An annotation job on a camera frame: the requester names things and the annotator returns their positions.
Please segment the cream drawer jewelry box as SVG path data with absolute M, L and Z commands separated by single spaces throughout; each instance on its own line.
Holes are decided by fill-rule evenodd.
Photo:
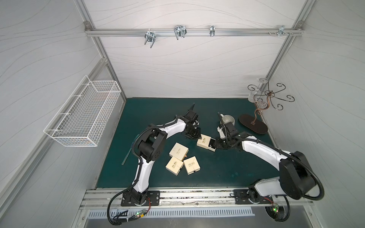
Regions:
M 212 152 L 216 151 L 216 140 L 207 135 L 201 134 L 201 138 L 197 140 L 196 145 Z

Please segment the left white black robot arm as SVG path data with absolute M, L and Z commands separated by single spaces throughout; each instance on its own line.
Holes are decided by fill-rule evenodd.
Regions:
M 154 162 L 163 152 L 166 140 L 179 133 L 188 139 L 201 139 L 198 114 L 193 105 L 185 115 L 176 115 L 170 122 L 150 124 L 132 143 L 131 152 L 138 158 L 138 167 L 135 179 L 126 192 L 130 194 L 133 203 L 144 204 Z

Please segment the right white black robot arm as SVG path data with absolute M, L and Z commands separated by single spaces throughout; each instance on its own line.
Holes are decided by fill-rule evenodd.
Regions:
M 278 177 L 257 180 L 249 186 L 246 196 L 253 204 L 276 195 L 294 200 L 321 200 L 324 197 L 323 184 L 303 153 L 283 151 L 246 132 L 239 133 L 231 122 L 220 123 L 217 131 L 220 135 L 214 145 L 217 149 L 240 149 L 279 171 Z

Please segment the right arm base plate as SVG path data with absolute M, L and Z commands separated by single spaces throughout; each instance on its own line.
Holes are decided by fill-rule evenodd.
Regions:
M 230 197 L 238 205 L 273 203 L 270 198 L 260 196 L 254 189 L 236 189 L 233 190 L 233 193 L 230 193 Z

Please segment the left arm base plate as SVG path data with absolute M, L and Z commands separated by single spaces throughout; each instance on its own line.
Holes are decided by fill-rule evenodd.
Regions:
M 121 206 L 158 206 L 160 204 L 160 191 L 145 191 L 142 194 L 132 191 L 123 193 Z

